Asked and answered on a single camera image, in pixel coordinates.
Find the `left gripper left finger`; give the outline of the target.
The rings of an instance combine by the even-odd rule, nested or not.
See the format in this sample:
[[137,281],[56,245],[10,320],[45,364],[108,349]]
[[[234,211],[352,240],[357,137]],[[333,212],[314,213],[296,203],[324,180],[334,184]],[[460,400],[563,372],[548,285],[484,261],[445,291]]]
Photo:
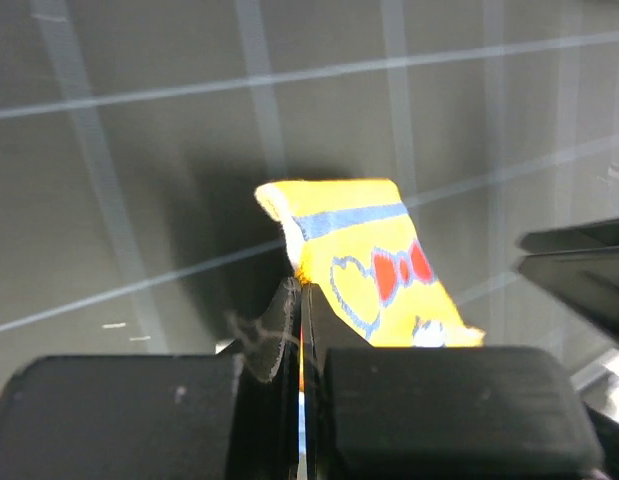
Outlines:
[[0,479],[293,479],[299,283],[213,355],[52,355],[0,395]]

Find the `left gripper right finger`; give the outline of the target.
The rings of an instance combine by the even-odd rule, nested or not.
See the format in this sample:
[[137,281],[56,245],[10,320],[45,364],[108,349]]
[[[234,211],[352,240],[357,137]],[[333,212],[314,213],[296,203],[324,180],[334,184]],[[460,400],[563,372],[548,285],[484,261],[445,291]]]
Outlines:
[[604,464],[566,371],[528,346],[380,348],[302,290],[311,479],[591,479]]

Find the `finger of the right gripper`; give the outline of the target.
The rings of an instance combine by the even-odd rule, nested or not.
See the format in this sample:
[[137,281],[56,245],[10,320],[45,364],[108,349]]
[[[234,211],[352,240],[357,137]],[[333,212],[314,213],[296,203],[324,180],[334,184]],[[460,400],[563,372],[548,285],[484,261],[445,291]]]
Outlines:
[[619,345],[619,217],[525,233],[517,271]]

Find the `yellow and blue towel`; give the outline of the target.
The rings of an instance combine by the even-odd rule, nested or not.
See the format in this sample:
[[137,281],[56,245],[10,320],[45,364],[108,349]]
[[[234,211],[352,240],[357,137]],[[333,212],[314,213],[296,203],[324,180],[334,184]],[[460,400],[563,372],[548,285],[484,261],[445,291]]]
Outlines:
[[393,181],[278,181],[257,187],[255,199],[281,225],[300,283],[319,286],[371,345],[483,344],[428,261]]

